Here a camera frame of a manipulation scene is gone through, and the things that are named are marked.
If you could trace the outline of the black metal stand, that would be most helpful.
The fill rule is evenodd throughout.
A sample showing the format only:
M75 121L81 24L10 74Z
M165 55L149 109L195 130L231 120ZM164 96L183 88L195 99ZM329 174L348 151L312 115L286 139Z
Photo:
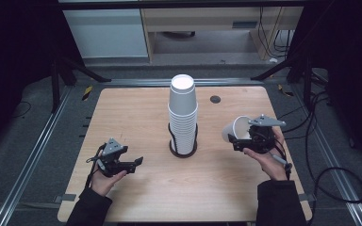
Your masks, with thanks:
M303 101L307 108L311 104L311 90L313 78L317 74L313 71L312 60L310 54L293 54L283 62L276 64L264 73L252 77L254 81L263 81L271 75L289 68L287 81L291 84L297 83L301 78L304 80Z
M53 106L52 112L55 113L60 104L60 90L59 90L59 78L62 78L66 86L72 86L75 84L76 79L73 74L73 70L77 70L92 78L99 83L110 82L110 79L100 76L93 71L87 69L85 66L76 63L75 61L67 58L60 57L53 61L51 64L51 81L52 81L52 95L53 95Z

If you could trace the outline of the person's left hand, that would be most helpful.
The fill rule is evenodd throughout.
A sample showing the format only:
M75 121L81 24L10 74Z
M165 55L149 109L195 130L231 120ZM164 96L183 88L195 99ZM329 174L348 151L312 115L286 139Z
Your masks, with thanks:
M100 170L97 170L91 178L91 189L102 197L105 197L111 188L119 182L127 174L126 170L123 170L111 177L106 177Z

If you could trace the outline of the single white paper cup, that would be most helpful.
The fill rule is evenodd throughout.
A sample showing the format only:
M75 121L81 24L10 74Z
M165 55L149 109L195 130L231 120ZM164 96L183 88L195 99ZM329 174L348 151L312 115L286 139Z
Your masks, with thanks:
M247 116L239 116L222 129L222 139L225 142L229 141L229 135L234 136L236 139L250 139L249 134L251 119Z

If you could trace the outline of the yellow black striped tape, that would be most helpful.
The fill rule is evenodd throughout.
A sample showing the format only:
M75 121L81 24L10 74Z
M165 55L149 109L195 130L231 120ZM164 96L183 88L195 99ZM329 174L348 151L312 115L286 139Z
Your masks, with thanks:
M82 101L88 100L88 98L89 98L89 96L91 94L92 88L93 88L93 86L86 87L86 89L84 91L84 94L82 96L82 99L81 99Z
M279 85L277 85L277 87L278 87L278 90L279 90L283 95L286 95L286 96L288 96L288 97L293 97L293 96L294 96L293 92L291 92L291 91L285 91L282 85L279 84Z

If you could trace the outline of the person's right hand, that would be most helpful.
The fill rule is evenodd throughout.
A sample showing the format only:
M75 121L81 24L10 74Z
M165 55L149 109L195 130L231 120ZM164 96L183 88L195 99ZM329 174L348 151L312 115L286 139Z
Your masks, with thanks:
M282 157L280 152L283 150L284 137L280 131L273 128L275 141L275 147L268 153L256 153L249 148L244 148L243 152L256 160L262 170L266 172L271 180L274 181L287 181L287 173L285 171L285 165L274 158L274 156Z

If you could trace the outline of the stack of white paper cups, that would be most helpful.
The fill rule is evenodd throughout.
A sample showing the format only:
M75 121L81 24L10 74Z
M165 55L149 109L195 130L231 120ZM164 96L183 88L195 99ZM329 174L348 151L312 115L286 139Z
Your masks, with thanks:
M176 137L177 151L189 153L197 127L198 102L194 79L187 74L176 75L170 85L168 102L169 125Z

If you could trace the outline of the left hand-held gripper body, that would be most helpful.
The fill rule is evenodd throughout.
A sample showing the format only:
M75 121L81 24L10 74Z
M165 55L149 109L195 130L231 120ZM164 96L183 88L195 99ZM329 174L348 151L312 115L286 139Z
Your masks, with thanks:
M128 170L126 163L119 160L120 156L126 152L127 146L123 146L114 138L110 138L96 160L98 169L106 177L111 177L123 170Z

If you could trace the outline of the light wooden desk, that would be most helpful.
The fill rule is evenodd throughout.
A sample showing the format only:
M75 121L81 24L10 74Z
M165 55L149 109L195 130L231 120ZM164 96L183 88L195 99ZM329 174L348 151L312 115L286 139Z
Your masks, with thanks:
M303 7L142 9L146 34L156 32L249 30L261 59L271 57L279 30L295 30Z

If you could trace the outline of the white cabinet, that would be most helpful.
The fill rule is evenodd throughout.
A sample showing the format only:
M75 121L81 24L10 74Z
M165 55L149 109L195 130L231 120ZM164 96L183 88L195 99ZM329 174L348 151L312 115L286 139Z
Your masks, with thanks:
M83 58L147 57L138 9L65 10Z

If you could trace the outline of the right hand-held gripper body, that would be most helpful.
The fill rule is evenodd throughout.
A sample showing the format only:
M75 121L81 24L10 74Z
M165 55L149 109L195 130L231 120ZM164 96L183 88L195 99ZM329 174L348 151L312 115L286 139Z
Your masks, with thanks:
M256 153L267 153L275 147L275 135L273 126L285 126L284 121L279 121L264 114L259 117L248 120L250 143L248 148Z

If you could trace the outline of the black wire cup holder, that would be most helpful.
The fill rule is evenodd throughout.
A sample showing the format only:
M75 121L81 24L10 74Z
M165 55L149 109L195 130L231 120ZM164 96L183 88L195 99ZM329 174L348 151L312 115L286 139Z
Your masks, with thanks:
M169 130L169 133L171 135L171 139L169 141L169 149L170 149L170 152L176 156L176 157L179 157L179 158L188 158L188 157L191 157L193 156L196 151L197 151L197 146L198 146L198 142L197 142L197 137L198 137L198 128L195 128L195 132L194 132L194 140L193 140L193 146L190 150L189 153L180 153L177 151L177 146L176 146L176 143L177 143L177 140L176 140L176 137L174 136L172 130L171 130L171 127L168 127L168 130Z

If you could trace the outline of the grey metal floor rail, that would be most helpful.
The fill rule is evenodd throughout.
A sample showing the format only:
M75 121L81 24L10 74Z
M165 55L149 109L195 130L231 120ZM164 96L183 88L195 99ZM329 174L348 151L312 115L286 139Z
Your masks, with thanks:
M339 193L338 196L334 197L334 200L343 202L346 205L355 226L362 226L362 179L350 169L342 167L330 144L326 140L323 131L318 125L316 105L322 96L322 93L320 92L314 96L308 94L308 100L305 101L302 88L298 85L292 85L291 90L297 96L297 101L301 105L304 115L307 118L307 127L304 132L305 163L310 178L314 183L315 194L325 190L324 187L320 186L320 182L326 174L329 174ZM308 143L311 138L315 140L326 164L326 167L322 169L318 175L313 173L309 161Z
M33 174L35 168L41 159L41 156L45 150L45 147L56 128L58 120L62 115L62 112L68 102L69 96L74 88L66 86L63 93L59 97L58 108L50 114L47 123L44 125L40 136L35 143L29 157L25 161L25 164L16 179L11 191L5 198L5 201L0 206L0 226L7 226L16 206L18 205L21 197L24 194L25 188Z

